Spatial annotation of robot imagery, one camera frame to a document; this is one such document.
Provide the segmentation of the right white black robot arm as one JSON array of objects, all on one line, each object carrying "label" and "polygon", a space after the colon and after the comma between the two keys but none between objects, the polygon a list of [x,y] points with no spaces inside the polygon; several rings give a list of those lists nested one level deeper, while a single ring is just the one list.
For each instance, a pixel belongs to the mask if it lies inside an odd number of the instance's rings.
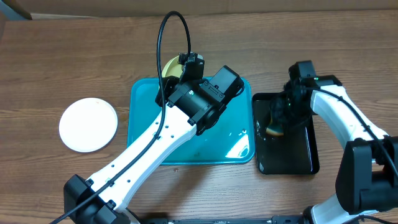
[{"label": "right white black robot arm", "polygon": [[397,208],[397,138],[372,123],[334,75],[318,76],[309,60],[289,68],[270,105],[266,133],[283,136],[321,117],[343,148],[335,194],[307,207],[298,223],[357,223]]}]

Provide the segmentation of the white plate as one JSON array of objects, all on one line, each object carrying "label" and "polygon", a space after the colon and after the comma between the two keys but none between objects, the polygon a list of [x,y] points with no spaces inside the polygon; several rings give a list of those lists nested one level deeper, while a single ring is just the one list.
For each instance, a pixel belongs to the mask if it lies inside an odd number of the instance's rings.
[{"label": "white plate", "polygon": [[83,98],[62,114],[58,126],[60,138],[69,149],[89,153],[111,142],[118,128],[116,110],[100,98]]}]

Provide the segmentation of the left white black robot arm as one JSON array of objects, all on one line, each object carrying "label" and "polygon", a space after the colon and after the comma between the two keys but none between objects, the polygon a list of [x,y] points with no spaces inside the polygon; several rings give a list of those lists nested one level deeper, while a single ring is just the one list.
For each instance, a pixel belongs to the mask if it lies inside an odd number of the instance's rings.
[{"label": "left white black robot arm", "polygon": [[55,223],[139,223],[129,209],[138,188],[176,148],[212,128],[227,104],[244,90],[241,77],[222,66],[210,79],[196,53],[180,54],[161,69],[152,124],[115,160],[88,179],[71,177],[64,186],[65,213]]}]

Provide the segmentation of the green yellow scrub sponge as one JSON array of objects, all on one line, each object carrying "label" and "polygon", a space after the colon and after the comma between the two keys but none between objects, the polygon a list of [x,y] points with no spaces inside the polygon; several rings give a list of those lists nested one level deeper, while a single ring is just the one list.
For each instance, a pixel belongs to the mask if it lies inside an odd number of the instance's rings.
[{"label": "green yellow scrub sponge", "polygon": [[270,119],[270,122],[266,128],[266,133],[271,136],[283,136],[283,125],[273,121],[273,119]]}]

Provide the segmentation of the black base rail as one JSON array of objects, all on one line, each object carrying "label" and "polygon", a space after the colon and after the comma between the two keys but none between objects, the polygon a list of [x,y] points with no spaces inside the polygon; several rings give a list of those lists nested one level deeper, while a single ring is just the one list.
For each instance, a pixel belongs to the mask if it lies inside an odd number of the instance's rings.
[{"label": "black base rail", "polygon": [[139,223],[143,224],[310,224],[302,215],[275,215],[272,218],[243,218],[243,219],[183,219],[169,220],[167,218],[147,218]]}]

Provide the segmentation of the teal plastic serving tray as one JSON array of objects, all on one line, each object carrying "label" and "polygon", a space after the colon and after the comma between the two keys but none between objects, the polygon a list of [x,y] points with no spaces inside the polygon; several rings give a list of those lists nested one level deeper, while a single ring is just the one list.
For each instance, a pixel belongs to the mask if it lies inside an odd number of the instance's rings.
[{"label": "teal plastic serving tray", "polygon": [[[255,153],[251,87],[247,80],[244,91],[232,99],[218,122],[200,136],[185,142],[163,165],[242,164]],[[132,144],[155,120],[161,108],[155,103],[158,79],[138,80],[131,88],[127,144]]]}]

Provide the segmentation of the green rimmed plate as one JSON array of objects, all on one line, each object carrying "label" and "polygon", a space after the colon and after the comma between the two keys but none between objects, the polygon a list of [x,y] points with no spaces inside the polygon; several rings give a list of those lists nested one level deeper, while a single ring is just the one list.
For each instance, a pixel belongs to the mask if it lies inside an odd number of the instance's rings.
[{"label": "green rimmed plate", "polygon": [[159,84],[159,90],[173,90],[180,83],[182,74],[182,65],[178,64],[178,56],[170,59],[164,68],[161,67],[160,55],[157,56],[158,79],[162,83]]}]

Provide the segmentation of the black water tray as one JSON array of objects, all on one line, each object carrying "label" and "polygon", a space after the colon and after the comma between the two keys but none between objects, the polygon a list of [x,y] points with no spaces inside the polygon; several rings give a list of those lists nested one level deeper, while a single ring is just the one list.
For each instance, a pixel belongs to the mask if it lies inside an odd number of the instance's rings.
[{"label": "black water tray", "polygon": [[257,168],[262,174],[310,175],[320,170],[317,143],[310,118],[303,126],[283,136],[266,133],[271,121],[269,105],[275,93],[252,97]]}]

